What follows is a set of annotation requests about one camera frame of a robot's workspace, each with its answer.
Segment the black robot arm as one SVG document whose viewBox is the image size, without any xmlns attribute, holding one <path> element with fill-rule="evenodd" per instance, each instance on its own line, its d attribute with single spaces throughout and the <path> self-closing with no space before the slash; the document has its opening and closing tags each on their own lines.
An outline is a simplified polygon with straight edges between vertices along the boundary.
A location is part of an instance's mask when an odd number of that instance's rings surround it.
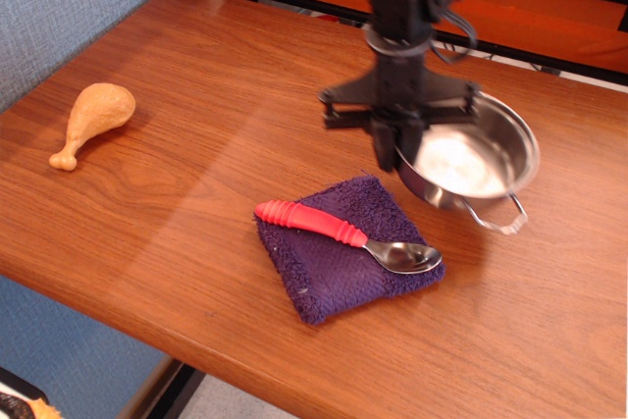
<svg viewBox="0 0 628 419">
<path fill-rule="evenodd" d="M 477 45 L 475 29 L 451 11 L 452 1 L 370 0 L 365 39 L 375 54 L 373 68 L 319 95 L 326 127 L 366 130 L 386 172 L 417 154 L 430 126 L 476 120 L 478 85 L 433 73 L 425 65 L 427 53 L 435 48 L 434 25 L 440 21 L 460 28 L 471 48 Z"/>
</svg>

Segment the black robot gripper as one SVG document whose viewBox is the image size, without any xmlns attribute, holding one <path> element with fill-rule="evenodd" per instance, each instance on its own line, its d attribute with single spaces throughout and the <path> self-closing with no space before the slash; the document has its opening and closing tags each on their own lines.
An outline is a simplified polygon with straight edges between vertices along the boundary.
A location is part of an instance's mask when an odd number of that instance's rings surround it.
<svg viewBox="0 0 628 419">
<path fill-rule="evenodd" d="M 414 159 L 428 126 L 477 120 L 478 85 L 426 67 L 426 55 L 436 50 L 431 39 L 406 43 L 368 38 L 366 42 L 375 54 L 372 69 L 324 89 L 319 99 L 328 129 L 366 129 L 370 122 L 383 171 L 391 173 L 401 159 Z"/>
</svg>

